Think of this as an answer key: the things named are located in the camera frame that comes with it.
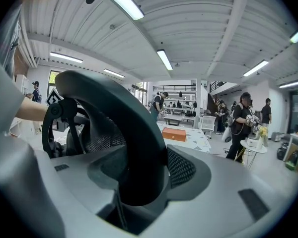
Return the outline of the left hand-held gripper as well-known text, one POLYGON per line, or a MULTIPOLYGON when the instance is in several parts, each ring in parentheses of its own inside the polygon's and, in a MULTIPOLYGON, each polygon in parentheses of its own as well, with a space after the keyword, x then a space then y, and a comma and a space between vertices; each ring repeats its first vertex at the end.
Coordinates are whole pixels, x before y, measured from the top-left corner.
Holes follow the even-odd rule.
POLYGON ((58 103, 62 99, 63 97, 58 93, 56 87, 53 87, 47 96, 46 104, 50 106, 51 104, 58 103))

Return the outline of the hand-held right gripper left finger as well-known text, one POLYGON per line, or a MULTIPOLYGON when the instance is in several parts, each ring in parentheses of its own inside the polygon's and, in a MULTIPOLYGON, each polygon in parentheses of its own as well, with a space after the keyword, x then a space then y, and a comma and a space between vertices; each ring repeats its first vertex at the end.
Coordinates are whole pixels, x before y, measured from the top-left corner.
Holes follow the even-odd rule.
POLYGON ((21 221, 41 238, 124 238, 100 218, 114 191, 87 174, 108 151, 50 159, 21 139, 0 133, 0 192, 21 221))

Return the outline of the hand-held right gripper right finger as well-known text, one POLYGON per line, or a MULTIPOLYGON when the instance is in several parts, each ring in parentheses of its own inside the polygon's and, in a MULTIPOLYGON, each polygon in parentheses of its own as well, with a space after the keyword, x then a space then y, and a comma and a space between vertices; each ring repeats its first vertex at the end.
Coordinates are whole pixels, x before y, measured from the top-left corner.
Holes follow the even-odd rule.
POLYGON ((293 204, 298 188, 288 196, 269 186, 241 164, 197 150, 170 145, 168 149, 196 167, 193 178, 175 193, 158 218, 142 232, 144 238, 259 238, 269 232, 293 204))

